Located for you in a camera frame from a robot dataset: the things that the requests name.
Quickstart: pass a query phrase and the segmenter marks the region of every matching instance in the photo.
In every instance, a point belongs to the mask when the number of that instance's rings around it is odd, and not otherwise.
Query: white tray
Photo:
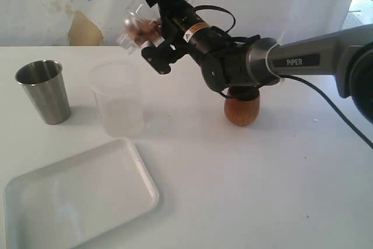
[[[67,249],[151,210],[159,193],[127,139],[13,179],[5,188],[7,249]]]

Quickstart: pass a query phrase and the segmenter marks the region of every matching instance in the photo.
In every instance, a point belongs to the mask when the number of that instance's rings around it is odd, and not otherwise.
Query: metal cup
[[[16,81],[22,85],[47,124],[57,125],[70,117],[71,110],[60,63],[43,60],[27,64],[17,71]]]

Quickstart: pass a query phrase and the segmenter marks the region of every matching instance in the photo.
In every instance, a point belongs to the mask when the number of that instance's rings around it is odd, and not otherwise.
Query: orange label
[[[184,40],[186,42],[189,42],[189,40],[192,38],[192,36],[197,32],[200,31],[201,29],[205,29],[207,27],[210,27],[207,23],[205,22],[200,22],[196,23],[195,25],[191,26],[184,34]]]

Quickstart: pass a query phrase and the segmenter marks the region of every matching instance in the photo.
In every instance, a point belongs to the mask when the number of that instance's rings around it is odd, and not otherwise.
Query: robotic arm
[[[159,73],[189,54],[208,87],[221,92],[232,86],[273,85],[282,75],[334,75],[342,98],[352,96],[373,123],[373,24],[292,44],[275,39],[231,37],[209,26],[186,0],[146,0],[158,4],[161,35],[155,47],[146,42],[142,56]]]

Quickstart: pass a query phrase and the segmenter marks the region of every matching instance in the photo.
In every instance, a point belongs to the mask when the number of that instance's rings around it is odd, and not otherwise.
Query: white table
[[[86,72],[111,57],[126,53],[0,48],[1,190],[16,176],[110,140]],[[43,124],[14,80],[22,65],[47,58],[64,66],[73,111],[56,126]],[[205,86],[190,58],[166,76],[131,59],[141,70],[146,109],[146,128],[133,141],[161,200],[82,248],[373,248],[372,150],[317,93],[293,81],[263,88],[259,118],[239,128],[225,119],[224,100]],[[350,99],[338,97],[332,77],[308,79],[373,138],[373,125]],[[4,248],[3,226],[0,242]]]

